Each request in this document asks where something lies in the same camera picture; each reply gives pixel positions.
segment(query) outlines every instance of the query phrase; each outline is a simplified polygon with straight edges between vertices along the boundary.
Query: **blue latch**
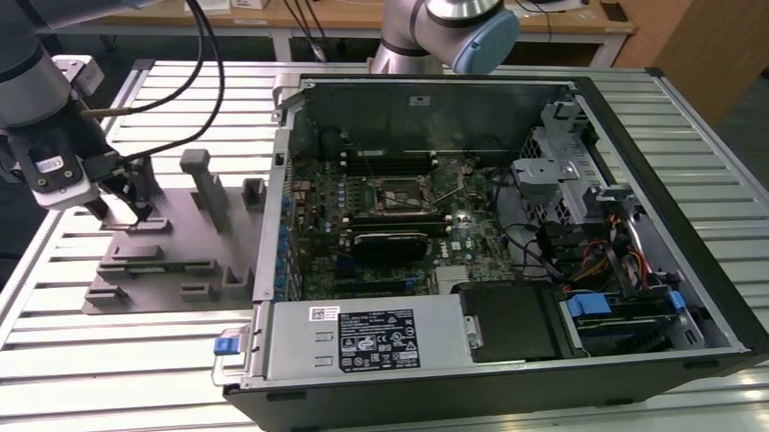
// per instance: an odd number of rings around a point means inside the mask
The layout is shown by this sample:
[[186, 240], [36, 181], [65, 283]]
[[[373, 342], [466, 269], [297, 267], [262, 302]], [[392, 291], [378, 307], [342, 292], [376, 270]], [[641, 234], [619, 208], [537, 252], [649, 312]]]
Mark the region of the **blue latch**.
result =
[[237, 356], [241, 354], [241, 341], [238, 337], [217, 337], [214, 354], [217, 356]]
[[577, 294], [567, 300], [569, 314], [573, 317], [612, 313], [607, 296], [600, 293]]
[[684, 296], [681, 295], [681, 293], [679, 291], [672, 291], [668, 293], [668, 297], [673, 302], [673, 307], [676, 308], [676, 311], [684, 311], [687, 309], [687, 302], [684, 301]]

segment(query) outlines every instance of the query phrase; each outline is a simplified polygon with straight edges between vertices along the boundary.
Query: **warning label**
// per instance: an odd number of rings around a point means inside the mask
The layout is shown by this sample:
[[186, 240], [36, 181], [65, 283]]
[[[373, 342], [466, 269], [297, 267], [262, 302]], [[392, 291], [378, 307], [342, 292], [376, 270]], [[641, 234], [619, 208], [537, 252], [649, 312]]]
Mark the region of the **warning label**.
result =
[[414, 310], [340, 314], [340, 368], [345, 373], [420, 367]]

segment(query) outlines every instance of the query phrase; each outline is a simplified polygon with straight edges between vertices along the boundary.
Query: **metal slatted table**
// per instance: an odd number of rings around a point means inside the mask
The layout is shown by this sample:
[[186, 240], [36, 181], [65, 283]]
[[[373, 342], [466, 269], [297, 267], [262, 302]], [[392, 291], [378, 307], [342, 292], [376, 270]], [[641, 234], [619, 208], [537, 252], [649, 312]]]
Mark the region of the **metal slatted table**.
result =
[[[169, 95], [191, 62], [131, 72], [115, 106]], [[211, 171], [229, 185], [270, 168], [273, 78], [281, 73], [364, 73], [357, 64], [229, 63], [227, 101], [205, 137]], [[643, 70], [504, 67], [502, 75], [588, 75], [765, 326], [769, 325], [769, 196], [664, 78]], [[105, 123], [133, 153], [190, 135], [217, 95], [209, 64], [195, 87], [147, 114]], [[191, 187], [183, 148], [154, 159], [163, 187]], [[617, 179], [623, 173], [603, 150]], [[83, 211], [51, 212], [0, 296], [0, 423], [4, 431], [259, 430], [213, 386], [213, 338], [251, 310], [87, 316], [81, 313], [110, 234]], [[769, 364], [692, 382], [639, 404], [470, 418], [370, 430], [767, 430]]]

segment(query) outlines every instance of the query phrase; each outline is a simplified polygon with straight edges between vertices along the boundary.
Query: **robotic arm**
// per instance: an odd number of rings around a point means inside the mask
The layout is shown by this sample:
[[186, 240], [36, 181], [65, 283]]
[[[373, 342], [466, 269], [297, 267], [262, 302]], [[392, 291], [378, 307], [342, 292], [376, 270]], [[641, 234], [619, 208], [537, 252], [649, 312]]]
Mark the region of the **robotic arm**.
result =
[[[151, 207], [127, 177], [87, 175], [85, 163], [114, 154], [102, 127], [81, 116], [79, 100], [35, 36], [45, 28], [139, 8], [158, 0], [4, 0], [0, 3], [0, 129], [39, 205], [63, 210], [85, 205], [105, 219], [99, 186], [117, 194], [141, 219]], [[147, 161], [138, 161], [137, 167]]]
[[[0, 0], [0, 132], [43, 208], [86, 206], [101, 219], [102, 188], [145, 221], [159, 192], [151, 158], [126, 162], [107, 143], [35, 32], [159, 0]], [[502, 0], [386, 0], [376, 73], [486, 74], [508, 56], [518, 19]]]
[[485, 75], [518, 38], [518, 18], [504, 0], [386, 0], [382, 43], [372, 72]]

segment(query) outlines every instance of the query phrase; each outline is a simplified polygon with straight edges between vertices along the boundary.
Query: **wooden desk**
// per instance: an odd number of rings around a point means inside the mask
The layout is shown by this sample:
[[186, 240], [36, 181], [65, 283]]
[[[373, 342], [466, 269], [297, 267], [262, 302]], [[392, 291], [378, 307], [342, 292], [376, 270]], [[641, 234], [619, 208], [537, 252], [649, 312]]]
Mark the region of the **wooden desk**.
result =
[[[330, 37], [380, 38], [382, 0], [320, 0], [313, 3], [321, 24]], [[310, 26], [316, 23], [308, 15]], [[275, 58], [291, 61], [290, 39], [305, 37], [283, 0], [271, 0], [263, 10], [234, 8], [229, 14], [213, 14], [211, 24], [222, 36], [267, 36], [273, 39]], [[540, 14], [521, 19], [522, 42], [584, 43], [599, 45], [591, 66], [611, 67], [625, 39], [636, 32], [632, 22], [612, 22], [597, 0], [579, 10], [552, 13], [552, 36], [548, 18]], [[63, 32], [113, 35], [195, 35], [195, 21], [185, 12], [185, 0], [165, 2], [130, 13], [121, 13]]]

